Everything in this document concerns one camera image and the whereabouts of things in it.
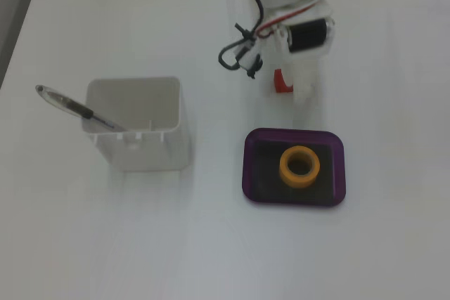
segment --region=red clip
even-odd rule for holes
[[[275,70],[274,85],[277,93],[292,93],[294,91],[293,85],[291,87],[286,86],[281,70]]]

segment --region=white container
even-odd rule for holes
[[[127,130],[113,133],[82,122],[83,130],[115,168],[157,171],[188,165],[190,142],[177,78],[97,79],[89,84],[86,105]]]

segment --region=pen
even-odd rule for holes
[[[36,91],[47,103],[50,103],[52,106],[68,112],[69,114],[96,122],[109,131],[114,131],[116,133],[126,131],[126,129],[119,124],[100,116],[88,107],[58,93],[52,88],[37,85]]]

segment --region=red wire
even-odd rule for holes
[[[267,33],[267,34],[265,34],[265,35],[262,35],[261,32],[264,31],[264,30],[266,30],[267,28],[269,28],[269,27],[275,25],[275,24],[278,24],[278,23],[280,23],[280,22],[282,22],[282,21],[284,21],[284,20],[287,20],[287,19],[292,18],[292,17],[295,17],[296,15],[299,15],[299,14],[301,14],[301,13],[303,13],[303,12],[306,12],[306,11],[308,11],[310,8],[315,7],[315,5],[316,5],[316,4],[309,5],[308,7],[301,8],[300,10],[294,11],[294,12],[292,12],[292,13],[286,14],[286,15],[284,15],[284,16],[282,16],[282,17],[279,17],[279,18],[276,18],[276,19],[274,19],[274,20],[272,20],[272,21],[269,21],[268,23],[262,25],[260,28],[257,29],[256,35],[257,35],[259,38],[261,38],[261,39],[266,39],[266,38],[270,37],[270,36],[274,33],[273,30],[271,30],[269,33]]]

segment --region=orange ring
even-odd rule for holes
[[[294,174],[288,167],[293,159],[305,161],[311,169],[306,175]],[[291,188],[307,188],[316,181],[321,163],[316,153],[309,148],[295,146],[287,149],[280,159],[280,177]]]

